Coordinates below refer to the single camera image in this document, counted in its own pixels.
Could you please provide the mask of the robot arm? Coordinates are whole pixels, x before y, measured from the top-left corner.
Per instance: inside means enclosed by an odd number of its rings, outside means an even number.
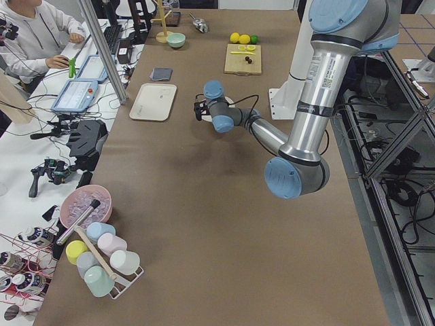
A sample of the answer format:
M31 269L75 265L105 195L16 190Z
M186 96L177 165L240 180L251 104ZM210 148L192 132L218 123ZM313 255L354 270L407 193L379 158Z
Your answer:
M290 199L320 190L330 176L319 146L333 114L349 61L356 54L376 54L398 42L401 1L313 1L308 21L313 29L311 59L290 134L284 134L254 109L231 107L223 85L208 81L204 100L194 104L197 120L211 117L215 130L247 129L275 154L264 170L269 190Z

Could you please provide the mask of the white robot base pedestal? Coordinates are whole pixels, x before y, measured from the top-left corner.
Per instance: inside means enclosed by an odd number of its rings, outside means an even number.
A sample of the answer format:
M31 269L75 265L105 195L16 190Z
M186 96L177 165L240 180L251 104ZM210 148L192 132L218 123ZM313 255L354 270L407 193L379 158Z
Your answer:
M288 79L280 88L269 88L269 107L273 120L293 120L313 54L310 41L296 42Z

